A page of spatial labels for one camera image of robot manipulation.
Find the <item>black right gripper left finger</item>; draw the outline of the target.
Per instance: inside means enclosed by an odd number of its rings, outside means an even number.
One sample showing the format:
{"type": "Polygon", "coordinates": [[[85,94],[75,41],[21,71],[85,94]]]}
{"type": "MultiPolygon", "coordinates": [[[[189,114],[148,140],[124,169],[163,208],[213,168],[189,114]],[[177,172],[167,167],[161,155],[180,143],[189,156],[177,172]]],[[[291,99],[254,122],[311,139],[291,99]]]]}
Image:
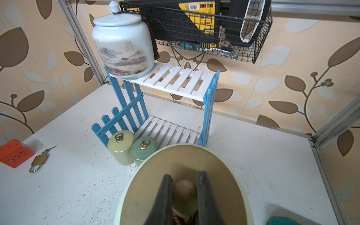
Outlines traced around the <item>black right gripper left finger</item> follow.
{"type": "Polygon", "coordinates": [[[174,223],[172,207],[173,179],[171,175],[165,174],[144,225],[172,225],[174,223]]]}

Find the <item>cream jar with brown lid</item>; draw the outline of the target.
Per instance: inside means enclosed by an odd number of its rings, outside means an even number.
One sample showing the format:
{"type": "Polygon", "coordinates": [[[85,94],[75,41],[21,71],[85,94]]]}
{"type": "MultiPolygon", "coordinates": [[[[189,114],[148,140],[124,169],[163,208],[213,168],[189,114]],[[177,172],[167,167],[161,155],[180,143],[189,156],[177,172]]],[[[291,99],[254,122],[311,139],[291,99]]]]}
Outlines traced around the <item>cream jar with brown lid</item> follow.
{"type": "Polygon", "coordinates": [[[211,150],[197,144],[174,144],[150,155],[125,187],[114,218],[116,225],[142,225],[149,215],[165,174],[174,183],[197,183],[206,171],[220,214],[228,225],[253,225],[249,200],[231,168],[211,150]]]}

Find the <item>white painted porcelain jar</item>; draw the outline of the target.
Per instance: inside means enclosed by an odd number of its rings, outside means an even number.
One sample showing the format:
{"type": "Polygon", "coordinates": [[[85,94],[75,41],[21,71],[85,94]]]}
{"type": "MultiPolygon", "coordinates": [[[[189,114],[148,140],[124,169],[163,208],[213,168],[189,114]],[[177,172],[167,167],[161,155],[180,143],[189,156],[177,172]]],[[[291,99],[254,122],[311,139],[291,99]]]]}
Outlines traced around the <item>white painted porcelain jar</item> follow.
{"type": "Polygon", "coordinates": [[[105,69],[116,78],[133,80],[147,75],[158,58],[150,25],[137,13],[122,12],[111,1],[111,14],[94,19],[92,37],[105,69]]]}

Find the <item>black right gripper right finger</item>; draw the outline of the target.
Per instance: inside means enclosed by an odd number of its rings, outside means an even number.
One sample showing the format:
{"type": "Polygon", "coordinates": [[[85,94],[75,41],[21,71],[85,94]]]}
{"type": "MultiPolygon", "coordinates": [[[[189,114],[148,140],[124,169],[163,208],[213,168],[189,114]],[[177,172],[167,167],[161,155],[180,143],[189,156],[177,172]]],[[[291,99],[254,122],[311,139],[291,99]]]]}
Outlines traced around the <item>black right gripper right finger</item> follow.
{"type": "Polygon", "coordinates": [[[225,225],[206,171],[198,173],[197,181],[198,225],[225,225]]]}

